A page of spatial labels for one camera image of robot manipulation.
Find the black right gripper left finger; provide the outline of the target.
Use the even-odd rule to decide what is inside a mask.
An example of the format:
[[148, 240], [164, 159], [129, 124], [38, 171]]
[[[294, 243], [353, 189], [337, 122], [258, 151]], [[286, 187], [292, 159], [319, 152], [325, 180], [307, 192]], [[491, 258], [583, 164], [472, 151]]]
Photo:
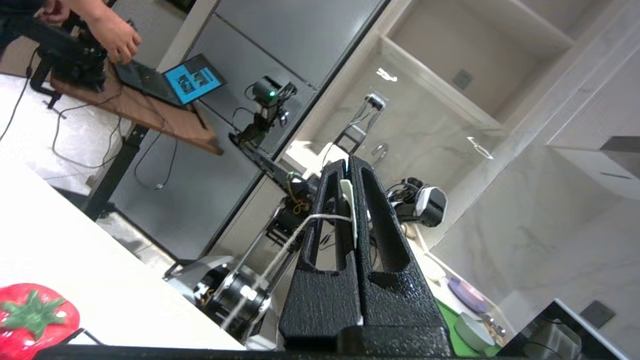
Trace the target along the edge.
[[[348, 180], [345, 160], [322, 173], [310, 216], [301, 224], [300, 254], [279, 317], [286, 350], [334, 350], [338, 335], [361, 320], [355, 264], [354, 214], [341, 182]], [[333, 221], [335, 270], [318, 269], [323, 223]]]

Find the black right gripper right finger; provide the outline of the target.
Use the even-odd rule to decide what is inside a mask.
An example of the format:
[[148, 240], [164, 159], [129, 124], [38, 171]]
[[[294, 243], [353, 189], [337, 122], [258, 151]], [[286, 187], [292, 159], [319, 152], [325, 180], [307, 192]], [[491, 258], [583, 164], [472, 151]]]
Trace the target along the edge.
[[350, 180], [357, 230], [355, 262], [365, 325], [446, 328], [373, 167], [357, 156], [350, 157]]

